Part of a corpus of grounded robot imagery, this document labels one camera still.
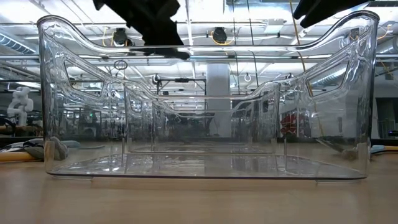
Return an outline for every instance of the table surface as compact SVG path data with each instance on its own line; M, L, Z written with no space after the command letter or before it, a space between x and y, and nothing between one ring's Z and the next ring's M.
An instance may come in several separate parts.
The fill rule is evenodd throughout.
M354 183L61 180L42 162L0 163L0 223L398 223L398 154Z

